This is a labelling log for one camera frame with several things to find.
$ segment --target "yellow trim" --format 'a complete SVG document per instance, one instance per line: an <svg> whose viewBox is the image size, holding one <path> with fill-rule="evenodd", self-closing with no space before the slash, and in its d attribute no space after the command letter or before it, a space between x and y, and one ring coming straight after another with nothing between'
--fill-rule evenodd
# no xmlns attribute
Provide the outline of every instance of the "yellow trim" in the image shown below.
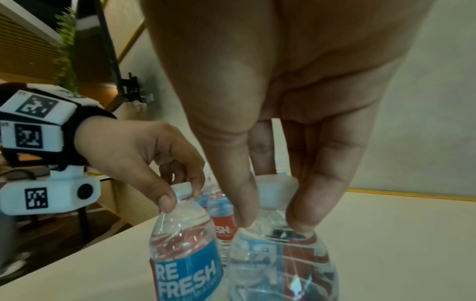
<svg viewBox="0 0 476 301"><path fill-rule="evenodd" d="M137 39L140 37L140 35L142 34L142 32L144 31L145 29L145 23L144 23L144 20L140 23L140 25L137 27L137 29L135 30L134 34L132 35L132 37L129 39L128 43L126 44L126 46L124 47L124 49L120 52L119 56L118 56L118 62L122 62L122 60L124 59L124 57L127 55L127 53L129 52L129 50L132 48L132 46L134 46L135 42L137 41Z"/></svg>
<svg viewBox="0 0 476 301"><path fill-rule="evenodd" d="M347 192L384 194L384 195L396 195L396 196L410 196L410 197L424 197L424 198L438 198L438 199L452 200L452 201L476 202L476 196L465 196L465 195L441 195L441 194L430 194L430 193L382 191L382 190L367 190L367 189L347 189Z"/></svg>

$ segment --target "white wall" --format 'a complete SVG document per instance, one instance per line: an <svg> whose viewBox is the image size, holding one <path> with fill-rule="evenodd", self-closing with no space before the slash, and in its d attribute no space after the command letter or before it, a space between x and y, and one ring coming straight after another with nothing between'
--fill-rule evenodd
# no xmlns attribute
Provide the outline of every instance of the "white wall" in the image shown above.
<svg viewBox="0 0 476 301"><path fill-rule="evenodd" d="M476 1L440 0L380 109L353 188L476 195ZM145 31L121 63L156 102L150 120L198 145ZM277 156L287 158L282 133Z"/></svg>

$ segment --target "red label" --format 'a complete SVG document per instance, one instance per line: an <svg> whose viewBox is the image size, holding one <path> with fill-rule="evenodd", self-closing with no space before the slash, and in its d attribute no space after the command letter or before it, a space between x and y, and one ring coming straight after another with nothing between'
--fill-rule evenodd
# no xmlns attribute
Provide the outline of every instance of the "red label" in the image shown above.
<svg viewBox="0 0 476 301"><path fill-rule="evenodd" d="M217 238L222 241L231 241L238 228L235 226L233 215L224 217L213 217Z"/></svg>

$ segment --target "wearable device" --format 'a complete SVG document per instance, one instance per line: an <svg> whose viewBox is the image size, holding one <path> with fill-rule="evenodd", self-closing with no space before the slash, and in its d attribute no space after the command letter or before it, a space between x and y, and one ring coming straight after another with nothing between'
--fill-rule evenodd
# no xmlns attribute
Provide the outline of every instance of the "wearable device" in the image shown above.
<svg viewBox="0 0 476 301"><path fill-rule="evenodd" d="M88 117L114 115L99 102L54 85L0 84L1 152L12 167L49 166L51 176L7 183L0 210L7 215L60 213L97 201L100 182L85 174L87 161L74 135ZM29 154L38 158L22 161Z"/></svg>

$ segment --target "floor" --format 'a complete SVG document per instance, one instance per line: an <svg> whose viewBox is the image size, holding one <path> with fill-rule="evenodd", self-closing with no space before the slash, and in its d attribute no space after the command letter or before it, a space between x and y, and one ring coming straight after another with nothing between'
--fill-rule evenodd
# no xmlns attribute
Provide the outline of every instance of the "floor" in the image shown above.
<svg viewBox="0 0 476 301"><path fill-rule="evenodd" d="M76 212L39 216L38 221L18 219L16 252L0 267L0 275L7 274L0 277L0 286L131 228L98 204L87 208L87 222L90 240L84 239Z"/></svg>

